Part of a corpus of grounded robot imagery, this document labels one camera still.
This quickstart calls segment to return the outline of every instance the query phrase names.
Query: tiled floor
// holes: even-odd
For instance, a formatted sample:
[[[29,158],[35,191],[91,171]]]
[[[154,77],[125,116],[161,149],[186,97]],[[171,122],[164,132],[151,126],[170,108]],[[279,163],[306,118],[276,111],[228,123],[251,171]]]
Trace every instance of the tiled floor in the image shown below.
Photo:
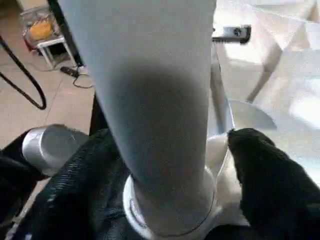
[[[29,53],[23,42],[18,15],[19,9],[14,4],[0,7],[0,34],[41,85],[46,96],[47,109],[35,108],[0,79],[0,149],[27,129],[54,123],[65,124],[88,133],[94,89],[73,86],[73,78],[58,70],[45,71],[48,65],[44,58]],[[67,66],[70,63],[66,61],[62,65]],[[0,71],[40,103],[33,85],[1,47]],[[82,76],[78,84],[88,86],[92,83],[89,77]]]

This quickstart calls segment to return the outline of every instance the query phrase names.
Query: gloved hand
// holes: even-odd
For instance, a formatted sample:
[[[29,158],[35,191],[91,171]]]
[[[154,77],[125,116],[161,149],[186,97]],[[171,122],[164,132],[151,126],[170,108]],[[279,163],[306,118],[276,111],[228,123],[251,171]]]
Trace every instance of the gloved hand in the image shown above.
[[[252,128],[228,133],[240,207],[250,225],[271,240],[309,240],[320,236],[320,190],[305,170]]]
[[[13,240],[142,240],[122,193],[129,171],[110,131],[100,130],[51,178]]]

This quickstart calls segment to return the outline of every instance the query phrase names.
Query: white plastic pipe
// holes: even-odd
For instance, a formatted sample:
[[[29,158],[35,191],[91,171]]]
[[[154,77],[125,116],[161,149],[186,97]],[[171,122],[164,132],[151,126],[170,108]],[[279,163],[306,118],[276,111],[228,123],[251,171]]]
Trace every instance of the white plastic pipe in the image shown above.
[[[205,151],[215,1],[59,3],[132,173],[138,215],[157,236],[189,234],[213,203]]]

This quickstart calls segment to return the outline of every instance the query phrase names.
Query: black cable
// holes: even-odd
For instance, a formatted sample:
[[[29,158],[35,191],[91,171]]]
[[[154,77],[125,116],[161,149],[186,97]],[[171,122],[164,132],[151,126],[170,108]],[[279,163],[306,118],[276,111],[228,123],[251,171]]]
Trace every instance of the black cable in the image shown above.
[[[76,81],[78,80],[78,78],[79,78],[80,76],[88,76],[88,75],[86,75],[86,74],[80,74],[80,75],[78,75],[78,76],[74,79],[74,81],[73,81],[73,83],[72,83],[75,87],[80,88],[80,89],[90,89],[90,88],[93,87],[93,85],[91,85],[91,86],[80,86],[80,85],[77,85],[77,84],[76,84]]]
[[[8,53],[8,55],[12,58],[12,60],[15,62],[15,64],[21,69],[21,71],[28,77],[28,79],[31,81],[33,86],[38,91],[42,105],[39,105],[35,100],[33,100],[26,92],[24,92],[21,88],[19,88],[17,85],[15,85],[11,80],[9,80],[5,75],[3,75],[0,72],[0,77],[3,78],[3,80],[9,84],[11,87],[13,87],[18,93],[20,93],[22,96],[24,96],[30,103],[32,103],[35,107],[37,107],[40,110],[45,110],[47,108],[47,100],[46,96],[44,94],[44,91],[42,90],[39,83],[35,80],[35,78],[31,75],[31,73],[25,68],[25,66],[19,61],[19,59],[14,55],[14,53],[11,51],[11,49],[6,44],[5,40],[0,35],[0,45],[3,47],[3,49]]]

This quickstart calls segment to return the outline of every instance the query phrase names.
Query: small white stool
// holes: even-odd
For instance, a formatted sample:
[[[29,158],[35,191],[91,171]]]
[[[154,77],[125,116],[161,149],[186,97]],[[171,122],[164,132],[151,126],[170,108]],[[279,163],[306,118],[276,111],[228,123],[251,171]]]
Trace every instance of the small white stool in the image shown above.
[[[66,43],[65,37],[64,36],[60,36],[60,37],[58,37],[56,39],[53,39],[53,40],[39,42],[36,45],[36,48],[40,50],[40,52],[42,53],[45,61],[50,66],[50,68],[52,68],[52,69],[55,68],[56,61],[54,60],[54,57],[52,56],[52,54],[50,52],[49,46],[52,46],[52,45],[55,45],[55,44],[63,44],[66,52],[68,53],[68,55],[69,55],[69,57],[71,59],[72,65],[74,65],[76,67],[77,63],[75,61],[74,56],[72,55],[72,53],[70,51],[70,48],[68,47],[68,45]]]

